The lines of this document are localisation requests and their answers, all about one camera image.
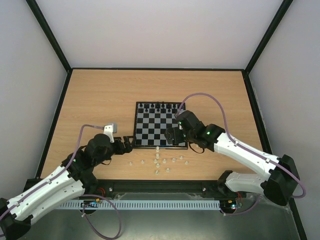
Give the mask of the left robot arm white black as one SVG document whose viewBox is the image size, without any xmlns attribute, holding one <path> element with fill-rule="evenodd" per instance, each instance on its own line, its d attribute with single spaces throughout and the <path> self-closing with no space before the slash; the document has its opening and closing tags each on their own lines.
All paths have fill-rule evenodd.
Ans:
<svg viewBox="0 0 320 240">
<path fill-rule="evenodd" d="M 7 240 L 17 240 L 33 224 L 61 204 L 92 194 L 98 186 L 93 174 L 96 166 L 110 161 L 114 155 L 130 153 L 131 137 L 115 137 L 99 133 L 87 145 L 70 154 L 52 173 L 23 193 L 0 200 L 0 228 Z"/>
</svg>

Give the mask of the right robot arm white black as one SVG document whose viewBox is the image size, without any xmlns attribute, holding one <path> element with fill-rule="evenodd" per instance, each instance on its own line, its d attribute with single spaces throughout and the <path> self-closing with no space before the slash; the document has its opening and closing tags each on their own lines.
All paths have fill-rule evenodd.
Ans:
<svg viewBox="0 0 320 240">
<path fill-rule="evenodd" d="M 196 115 L 186 110 L 177 116 L 176 127 L 168 127 L 164 136 L 173 145 L 196 144 L 225 155 L 251 169 L 253 174 L 226 171 L 221 175 L 218 191 L 229 196 L 233 192 L 249 192 L 265 196 L 271 202 L 285 206 L 300 179 L 295 161 L 288 155 L 276 155 L 258 150 L 230 135 L 215 124 L 204 125 Z"/>
</svg>

